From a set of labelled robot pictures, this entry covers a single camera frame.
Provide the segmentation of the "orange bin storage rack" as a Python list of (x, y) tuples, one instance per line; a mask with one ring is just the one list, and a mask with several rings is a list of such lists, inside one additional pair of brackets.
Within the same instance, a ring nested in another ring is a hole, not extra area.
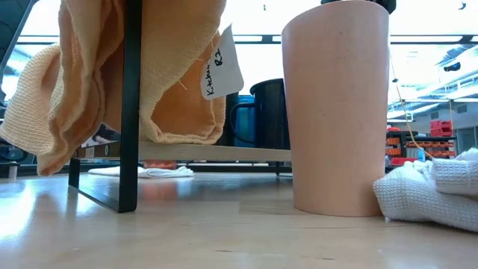
[(386, 135), (385, 165), (399, 167), (407, 161), (455, 158), (455, 141), (450, 120), (431, 121), (428, 134), (390, 126)]

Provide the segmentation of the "yellow waffle kitchen towel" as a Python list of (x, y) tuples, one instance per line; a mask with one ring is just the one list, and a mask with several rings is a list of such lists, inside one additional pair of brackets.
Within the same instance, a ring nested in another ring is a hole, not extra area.
[[(143, 5), (140, 139), (211, 145), (223, 133), (226, 101), (203, 98), (202, 71), (226, 0), (137, 0)], [(59, 171), (101, 124), (121, 127), (126, 0), (61, 0), (60, 40), (19, 76), (0, 137)]]

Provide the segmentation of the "black ceiling light rail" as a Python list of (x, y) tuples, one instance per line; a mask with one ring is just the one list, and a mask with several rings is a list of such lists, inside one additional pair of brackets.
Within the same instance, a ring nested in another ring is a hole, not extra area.
[[(236, 44), (280, 44), (282, 37), (278, 34), (233, 36)], [(394, 45), (478, 45), (478, 35), (475, 34), (444, 34), (444, 35), (391, 35), (389, 42)], [(55, 35), (23, 35), (16, 41), (19, 45), (49, 45), (59, 41)]]

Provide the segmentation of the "peach plastic cup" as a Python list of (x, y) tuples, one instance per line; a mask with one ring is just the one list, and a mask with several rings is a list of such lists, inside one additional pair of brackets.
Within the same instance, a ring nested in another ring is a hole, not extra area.
[(334, 1), (282, 31), (282, 63), (295, 208), (315, 214), (380, 213), (373, 183), (385, 173), (388, 11)]

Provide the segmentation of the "white folded napkin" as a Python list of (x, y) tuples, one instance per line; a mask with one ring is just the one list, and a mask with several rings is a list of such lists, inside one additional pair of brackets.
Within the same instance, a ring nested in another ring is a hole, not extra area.
[[(88, 170), (89, 174), (98, 176), (120, 176), (120, 167), (95, 168)], [(194, 172), (186, 167), (175, 170), (162, 168), (137, 168), (137, 177), (142, 179), (193, 178)]]

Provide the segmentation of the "white handwritten paper tag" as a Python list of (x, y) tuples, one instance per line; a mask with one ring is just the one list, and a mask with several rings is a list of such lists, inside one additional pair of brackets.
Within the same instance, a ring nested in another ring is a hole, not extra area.
[(206, 59), (200, 81), (202, 96), (217, 99), (243, 89), (244, 80), (230, 24), (221, 34), (218, 44)]

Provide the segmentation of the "navy enamel mug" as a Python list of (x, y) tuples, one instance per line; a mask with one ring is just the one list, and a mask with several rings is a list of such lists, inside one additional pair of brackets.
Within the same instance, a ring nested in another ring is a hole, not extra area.
[(254, 84), (249, 90), (254, 102), (237, 103), (232, 107), (232, 116), (240, 108), (252, 108), (254, 114), (253, 139), (241, 136), (231, 123), (236, 139), (251, 143), (255, 148), (291, 149), (288, 116), (285, 100), (285, 84), (283, 78), (275, 78)]

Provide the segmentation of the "light blue plastic mug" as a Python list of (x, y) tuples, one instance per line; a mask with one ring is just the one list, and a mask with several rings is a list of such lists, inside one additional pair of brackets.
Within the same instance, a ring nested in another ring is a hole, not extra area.
[[(239, 103), (254, 103), (253, 96), (239, 96)], [(254, 108), (238, 108), (236, 110), (235, 130), (242, 137), (248, 140), (255, 139), (255, 109)], [(244, 143), (235, 138), (234, 146), (239, 147), (255, 147), (254, 143)]]

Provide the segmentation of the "wooden shelf black metal frame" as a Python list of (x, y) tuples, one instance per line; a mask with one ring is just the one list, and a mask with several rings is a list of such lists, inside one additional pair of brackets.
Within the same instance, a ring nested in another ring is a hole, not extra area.
[[(121, 139), (80, 148), (69, 163), (68, 184), (80, 194), (117, 213), (133, 212), (137, 208), (137, 165), (146, 159), (206, 160), (206, 161), (290, 161), (285, 149), (261, 149), (200, 144), (159, 144), (139, 141), (140, 77), (143, 0), (125, 0), (125, 30), (123, 49)], [(80, 187), (81, 160), (119, 160), (117, 197)]]

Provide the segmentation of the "white checked waffle towel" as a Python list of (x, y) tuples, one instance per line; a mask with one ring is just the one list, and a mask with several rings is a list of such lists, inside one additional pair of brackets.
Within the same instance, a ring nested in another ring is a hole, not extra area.
[(407, 162), (376, 180), (373, 192), (388, 219), (478, 232), (478, 149), (453, 159)]

